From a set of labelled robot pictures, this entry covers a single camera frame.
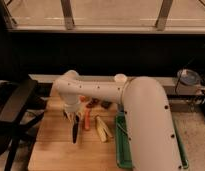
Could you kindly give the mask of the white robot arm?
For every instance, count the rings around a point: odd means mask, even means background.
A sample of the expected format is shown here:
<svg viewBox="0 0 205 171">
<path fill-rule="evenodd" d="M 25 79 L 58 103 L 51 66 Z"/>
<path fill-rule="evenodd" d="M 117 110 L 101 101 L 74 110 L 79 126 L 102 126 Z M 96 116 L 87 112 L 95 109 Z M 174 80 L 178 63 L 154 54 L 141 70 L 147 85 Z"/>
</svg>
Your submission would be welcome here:
<svg viewBox="0 0 205 171">
<path fill-rule="evenodd" d="M 81 95 L 120 104 L 124 108 L 133 171 L 180 171 L 182 161 L 166 92 L 154 78 L 86 81 L 70 70 L 55 80 L 64 110 L 76 112 Z"/>
</svg>

